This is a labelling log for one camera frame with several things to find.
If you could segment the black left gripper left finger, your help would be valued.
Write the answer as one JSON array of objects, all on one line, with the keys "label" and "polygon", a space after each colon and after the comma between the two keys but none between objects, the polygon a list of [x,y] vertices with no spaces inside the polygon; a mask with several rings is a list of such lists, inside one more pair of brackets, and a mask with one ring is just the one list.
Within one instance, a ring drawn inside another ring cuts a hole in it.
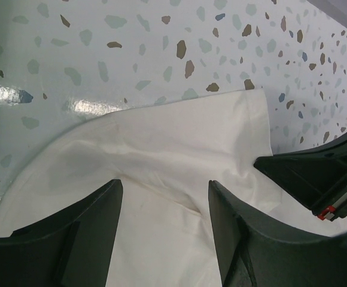
[{"label": "black left gripper left finger", "polygon": [[105,286],[123,198],[121,180],[0,237],[0,286]]}]

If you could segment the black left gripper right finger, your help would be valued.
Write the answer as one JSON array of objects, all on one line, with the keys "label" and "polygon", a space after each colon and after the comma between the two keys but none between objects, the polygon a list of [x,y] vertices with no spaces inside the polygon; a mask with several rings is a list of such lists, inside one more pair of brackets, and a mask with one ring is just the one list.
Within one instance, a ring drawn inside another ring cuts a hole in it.
[{"label": "black left gripper right finger", "polygon": [[347,286],[347,233],[284,224],[217,181],[208,200],[222,286]]}]

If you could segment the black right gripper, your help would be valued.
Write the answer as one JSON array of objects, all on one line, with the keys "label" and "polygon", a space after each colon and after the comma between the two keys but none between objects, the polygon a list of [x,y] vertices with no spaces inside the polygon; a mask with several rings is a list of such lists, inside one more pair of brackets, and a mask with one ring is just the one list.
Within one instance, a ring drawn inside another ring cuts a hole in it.
[{"label": "black right gripper", "polygon": [[320,220],[347,217],[347,132],[315,148],[258,157],[254,167]]}]

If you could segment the white printed t shirt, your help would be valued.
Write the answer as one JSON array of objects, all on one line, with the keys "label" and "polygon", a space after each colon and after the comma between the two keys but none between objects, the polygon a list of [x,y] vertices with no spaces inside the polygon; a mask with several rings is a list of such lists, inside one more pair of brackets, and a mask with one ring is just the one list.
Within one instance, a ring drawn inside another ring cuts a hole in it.
[{"label": "white printed t shirt", "polygon": [[[0,237],[82,200],[113,179],[99,234],[113,240],[74,272],[77,286],[220,286],[209,211],[215,180],[259,210],[280,204],[255,159],[271,155],[262,89],[112,112],[56,139],[0,201]],[[116,208],[115,202],[121,204]]]}]

